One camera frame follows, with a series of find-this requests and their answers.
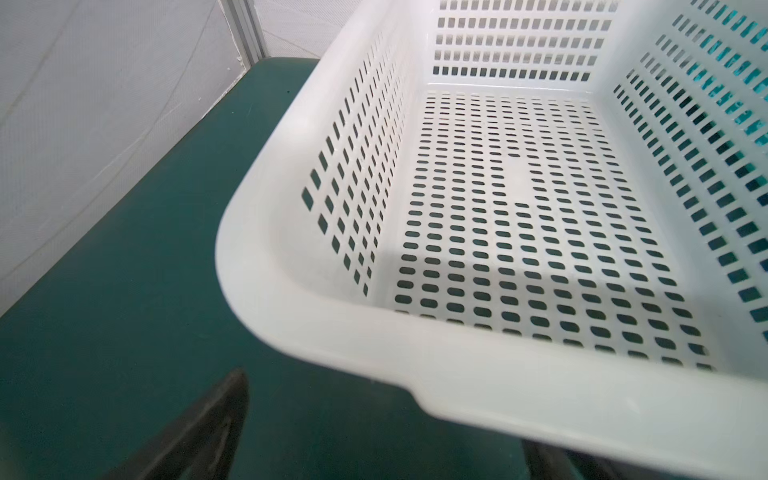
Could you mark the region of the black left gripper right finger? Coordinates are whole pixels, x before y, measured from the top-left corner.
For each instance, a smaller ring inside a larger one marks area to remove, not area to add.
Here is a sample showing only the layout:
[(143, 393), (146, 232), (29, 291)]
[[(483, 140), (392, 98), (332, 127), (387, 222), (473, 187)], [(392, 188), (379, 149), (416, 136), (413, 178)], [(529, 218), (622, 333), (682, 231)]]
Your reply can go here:
[(623, 479), (610, 462), (531, 440), (522, 441), (531, 479)]

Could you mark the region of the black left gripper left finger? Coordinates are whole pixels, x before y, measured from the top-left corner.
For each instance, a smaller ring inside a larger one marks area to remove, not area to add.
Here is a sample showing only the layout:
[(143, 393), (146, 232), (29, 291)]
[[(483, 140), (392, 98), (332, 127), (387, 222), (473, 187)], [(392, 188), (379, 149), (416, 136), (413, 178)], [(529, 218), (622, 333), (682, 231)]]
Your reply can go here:
[(106, 479), (226, 479), (249, 405), (241, 368), (230, 371)]

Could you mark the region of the left white plastic basket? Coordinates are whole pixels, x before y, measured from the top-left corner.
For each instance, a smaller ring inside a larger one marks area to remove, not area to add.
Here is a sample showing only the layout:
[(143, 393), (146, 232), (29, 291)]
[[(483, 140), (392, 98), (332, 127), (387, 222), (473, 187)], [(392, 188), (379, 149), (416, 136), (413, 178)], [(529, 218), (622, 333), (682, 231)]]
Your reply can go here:
[(223, 295), (428, 413), (653, 470), (767, 475), (749, 213), (690, 1), (365, 1), (222, 217)]

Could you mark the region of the teal plastic basket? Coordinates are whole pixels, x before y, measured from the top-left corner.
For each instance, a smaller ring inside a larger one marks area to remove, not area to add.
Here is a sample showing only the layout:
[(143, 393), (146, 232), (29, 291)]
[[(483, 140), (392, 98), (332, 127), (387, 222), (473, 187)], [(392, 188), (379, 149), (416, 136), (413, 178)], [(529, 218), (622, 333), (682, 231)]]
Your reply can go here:
[(749, 213), (733, 223), (734, 263), (726, 266), (739, 297), (758, 323), (767, 321), (767, 3), (690, 1), (697, 24), (689, 40), (705, 76), (705, 106), (723, 132), (712, 148), (728, 170), (732, 194)]

